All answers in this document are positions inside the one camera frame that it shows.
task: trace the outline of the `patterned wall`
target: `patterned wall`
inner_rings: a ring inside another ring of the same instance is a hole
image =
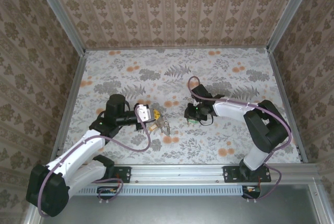
[[[266,45],[288,0],[61,0],[86,48]]]
[[[274,55],[309,161],[334,203],[334,0],[303,0]]]
[[[0,223],[19,223],[47,163],[78,55],[46,0],[0,0]]]

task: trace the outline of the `yellow object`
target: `yellow object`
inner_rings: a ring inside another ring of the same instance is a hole
[[[158,110],[156,110],[156,109],[154,109],[154,118],[155,118],[155,120],[157,120],[160,116],[161,116],[161,114],[160,114],[160,112],[158,111]]]
[[[153,132],[156,128],[158,128],[158,126],[155,125],[155,124],[153,124],[152,126],[150,126],[150,127],[148,128],[148,130],[149,130],[150,132]]]

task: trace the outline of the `gray floor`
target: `gray floor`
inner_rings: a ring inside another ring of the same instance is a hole
[[[87,223],[319,223],[305,186],[279,186],[257,203],[240,196],[120,196],[100,204],[89,196],[71,199],[63,212],[44,224]]]

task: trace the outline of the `vented panel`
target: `vented panel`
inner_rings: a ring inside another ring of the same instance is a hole
[[[76,195],[97,196],[98,186],[88,186]],[[191,196],[191,195],[242,195],[242,186],[124,186],[120,195],[124,196]]]

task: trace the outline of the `metal frame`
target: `metal frame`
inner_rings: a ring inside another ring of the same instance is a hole
[[[280,20],[278,21],[275,30],[273,31],[267,46],[273,51],[295,15],[302,0],[289,0]]]
[[[274,58],[273,53],[272,53],[271,50],[268,50],[268,57],[269,57],[269,60],[270,60],[270,64],[271,64],[273,74],[274,74],[275,79],[276,79],[278,90],[279,90],[280,95],[281,95],[281,99],[282,99],[282,102],[283,102],[283,105],[284,105],[284,108],[285,108],[285,113],[287,115],[289,125],[291,127],[292,136],[293,136],[293,138],[295,139],[295,141],[298,145],[300,155],[302,157],[302,161],[304,163],[308,163],[306,152],[305,152],[305,149],[304,149],[304,146],[303,146],[303,143],[302,143],[302,139],[299,135],[298,128],[297,128],[297,125],[296,125],[296,121],[294,120],[293,113],[292,113],[292,110],[291,110],[291,107],[290,107],[290,104],[289,104],[288,96],[287,96],[287,93],[285,92],[283,81],[282,81],[280,72],[278,70],[275,58]]]
[[[177,46],[135,46],[131,48],[87,48],[86,51],[110,50],[156,50],[156,49],[229,49],[229,48],[266,48],[265,45],[177,45]]]
[[[138,192],[141,188],[157,188],[157,186],[213,186],[229,188],[233,185],[254,185],[253,183],[225,183],[223,178],[223,166],[232,164],[215,165],[127,165],[132,167],[132,177],[128,184]],[[332,211],[326,194],[321,184],[320,175],[315,164],[272,164],[282,173],[282,185],[308,185],[312,199],[321,224],[333,223]],[[264,185],[274,185],[278,179],[275,171],[271,172],[272,182]],[[114,183],[104,183],[103,186],[113,186]],[[30,205],[26,216],[25,224],[38,224],[41,217],[37,208]]]
[[[88,186],[81,189],[76,196],[98,196],[99,186]],[[114,193],[101,193],[110,196]],[[138,186],[125,184],[119,196],[242,196],[241,185],[158,185]]]
[[[56,141],[54,143],[54,147],[52,150],[50,160],[54,160],[59,151],[59,147],[64,146],[64,141],[66,140],[66,137],[67,137],[67,132],[68,132],[69,124],[71,122],[75,102],[77,100],[82,76],[86,68],[86,62],[87,62],[86,56],[83,56],[79,59],[77,70],[74,75],[71,90],[69,91],[69,95],[68,95],[67,102],[66,102],[66,107],[64,110],[64,115],[63,115],[61,124],[59,126],[58,134],[56,137]]]

